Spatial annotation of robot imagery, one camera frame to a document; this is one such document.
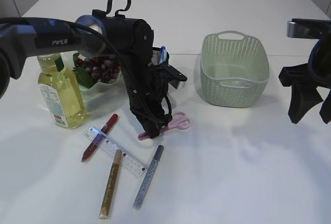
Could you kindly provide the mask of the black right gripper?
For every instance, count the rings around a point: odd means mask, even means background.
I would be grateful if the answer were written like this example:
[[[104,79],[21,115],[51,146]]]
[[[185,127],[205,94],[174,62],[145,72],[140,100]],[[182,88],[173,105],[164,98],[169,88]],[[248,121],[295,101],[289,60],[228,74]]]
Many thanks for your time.
[[[308,65],[283,67],[279,80],[282,86],[291,87],[288,115],[291,122],[297,124],[311,108],[323,101],[317,91],[318,84],[330,88],[330,36],[324,36],[315,44]],[[323,101],[320,117],[326,124],[331,121],[331,91]]]

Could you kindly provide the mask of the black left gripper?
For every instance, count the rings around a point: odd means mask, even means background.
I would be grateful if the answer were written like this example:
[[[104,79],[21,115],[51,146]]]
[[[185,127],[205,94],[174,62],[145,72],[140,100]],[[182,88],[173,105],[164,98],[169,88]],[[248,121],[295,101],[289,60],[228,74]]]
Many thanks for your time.
[[[161,128],[172,120],[168,89],[166,78],[154,81],[148,66],[126,67],[126,90],[130,111],[150,138],[159,136]]]

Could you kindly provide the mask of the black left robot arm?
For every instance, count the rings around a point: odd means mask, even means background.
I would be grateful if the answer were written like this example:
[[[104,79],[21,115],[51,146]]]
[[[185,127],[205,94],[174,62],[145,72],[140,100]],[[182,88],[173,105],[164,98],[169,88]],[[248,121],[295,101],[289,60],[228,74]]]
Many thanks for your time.
[[[78,51],[86,57],[114,54],[121,65],[131,112],[151,138],[172,119],[162,101],[174,79],[168,62],[159,63],[153,47],[154,32],[142,19],[92,17],[101,31],[83,21],[50,18],[1,18],[1,93],[10,79],[18,79],[27,58]]]

